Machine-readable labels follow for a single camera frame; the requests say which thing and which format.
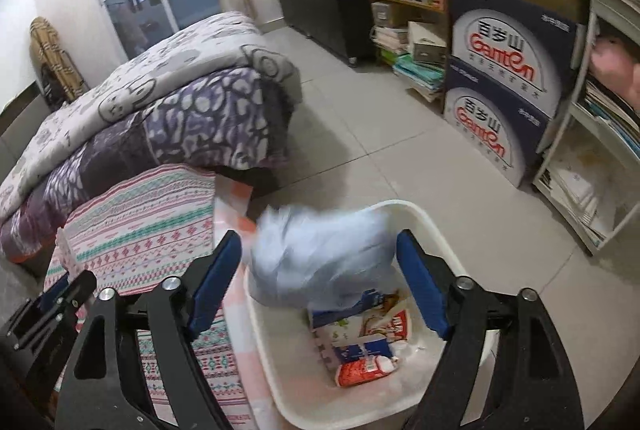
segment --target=silver screw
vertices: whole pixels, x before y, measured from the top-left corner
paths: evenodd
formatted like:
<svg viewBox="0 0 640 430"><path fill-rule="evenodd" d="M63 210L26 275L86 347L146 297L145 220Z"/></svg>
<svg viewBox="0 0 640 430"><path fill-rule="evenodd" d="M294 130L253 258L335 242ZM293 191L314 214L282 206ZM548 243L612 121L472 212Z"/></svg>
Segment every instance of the silver screw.
<svg viewBox="0 0 640 430"><path fill-rule="evenodd" d="M106 287L100 291L98 298L103 302L106 302L107 300L111 300L114 296L116 296L116 289L113 287Z"/></svg>
<svg viewBox="0 0 640 430"><path fill-rule="evenodd" d="M456 286L463 291L471 291L476 283L468 276L461 276L456 280Z"/></svg>
<svg viewBox="0 0 640 430"><path fill-rule="evenodd" d="M181 283L182 282L180 282L180 279L177 276L169 276L169 278L165 278L162 281L162 289L165 291L173 291L180 287Z"/></svg>
<svg viewBox="0 0 640 430"><path fill-rule="evenodd" d="M535 302L538 299L538 293L533 291L533 289L527 288L522 290L522 297L527 302Z"/></svg>

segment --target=white shelving unit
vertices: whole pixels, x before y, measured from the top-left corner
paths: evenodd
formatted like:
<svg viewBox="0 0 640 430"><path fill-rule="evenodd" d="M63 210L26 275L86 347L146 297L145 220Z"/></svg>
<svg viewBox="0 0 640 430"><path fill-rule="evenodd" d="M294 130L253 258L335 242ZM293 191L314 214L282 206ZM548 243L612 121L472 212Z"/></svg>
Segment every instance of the white shelving unit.
<svg viewBox="0 0 640 430"><path fill-rule="evenodd" d="M594 241L588 233L588 229L578 219L570 205L558 201L552 194L552 190L547 186L545 172L549 168L550 162L557 153L558 146L561 145L567 131L579 123L586 128L606 149L611 156L620 162L627 170L637 172L640 177L640 158L636 156L631 148L626 145L620 136L609 124L601 118L594 117L580 104L580 96L585 84L585 79L589 69L591 51L598 33L598 19L610 23L629 39L640 45L640 0L591 0L590 16L587 27L586 43L584 55L578 72L577 83L574 93L571 96L571 103L562 119L558 135L546 155L542 167L536 174L534 185L540 192L558 209L566 221L578 234L591 254L596 255L601 251L625 226L640 216L640 203L636 203L629 210L626 217L618 223L615 230L603 241Z"/></svg>

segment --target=white blanket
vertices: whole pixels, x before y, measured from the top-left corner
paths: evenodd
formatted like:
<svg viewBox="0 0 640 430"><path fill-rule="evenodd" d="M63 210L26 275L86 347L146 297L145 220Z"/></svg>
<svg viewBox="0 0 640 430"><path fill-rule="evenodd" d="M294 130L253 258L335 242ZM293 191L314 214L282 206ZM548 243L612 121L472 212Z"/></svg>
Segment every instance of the white blanket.
<svg viewBox="0 0 640 430"><path fill-rule="evenodd" d="M302 101L300 73L266 48L251 20L238 12L198 22L118 67L104 83L49 116L0 186L0 223L92 136L158 98L234 66L250 66L280 83L292 104Z"/></svg>

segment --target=blue gripper pad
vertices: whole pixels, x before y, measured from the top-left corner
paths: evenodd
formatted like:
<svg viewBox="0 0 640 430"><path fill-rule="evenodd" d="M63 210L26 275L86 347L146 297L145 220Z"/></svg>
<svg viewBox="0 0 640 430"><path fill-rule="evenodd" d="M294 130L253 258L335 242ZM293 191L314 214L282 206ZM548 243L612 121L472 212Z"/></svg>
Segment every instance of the blue gripper pad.
<svg viewBox="0 0 640 430"><path fill-rule="evenodd" d="M451 330L446 317L447 291L438 288L425 263L426 259L436 257L426 255L411 232L405 229L396 241L396 258L424 323L446 340Z"/></svg>
<svg viewBox="0 0 640 430"><path fill-rule="evenodd" d="M188 330L194 340L211 327L242 258L242 242L238 233L228 231L222 243L225 245L218 248L218 257L193 295L193 314Z"/></svg>
<svg viewBox="0 0 640 430"><path fill-rule="evenodd" d="M54 283L49 289L44 291L42 295L40 295L40 299L38 300L38 310L41 313L46 313L53 307L53 304L56 302L56 299L62 294L62 292L69 285L69 273L65 273L60 280Z"/></svg>

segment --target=patterned tablecloth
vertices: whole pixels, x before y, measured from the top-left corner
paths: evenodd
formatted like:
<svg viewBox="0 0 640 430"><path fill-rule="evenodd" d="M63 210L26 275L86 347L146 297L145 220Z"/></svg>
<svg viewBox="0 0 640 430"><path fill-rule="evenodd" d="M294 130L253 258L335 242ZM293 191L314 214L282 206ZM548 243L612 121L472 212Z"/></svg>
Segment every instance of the patterned tablecloth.
<svg viewBox="0 0 640 430"><path fill-rule="evenodd" d="M228 229L238 231L243 246L246 241L250 243L255 226L244 218L250 193L250 187L212 172L166 165L113 187L80 207L69 218L65 236L76 255L76 268L96 275L97 291L113 287L121 295L141 293L153 289L166 276L181 275L192 260L210 254ZM63 265L74 266L61 262L61 257L56 248L45 289L65 273ZM233 282L235 291L230 289L228 295L240 294L241 272L242 269ZM151 336L141 331L139 341L143 370L158 417L175 423ZM193 343L193 349L229 421L235 428L257 430L223 309L218 311L210 330Z"/></svg>

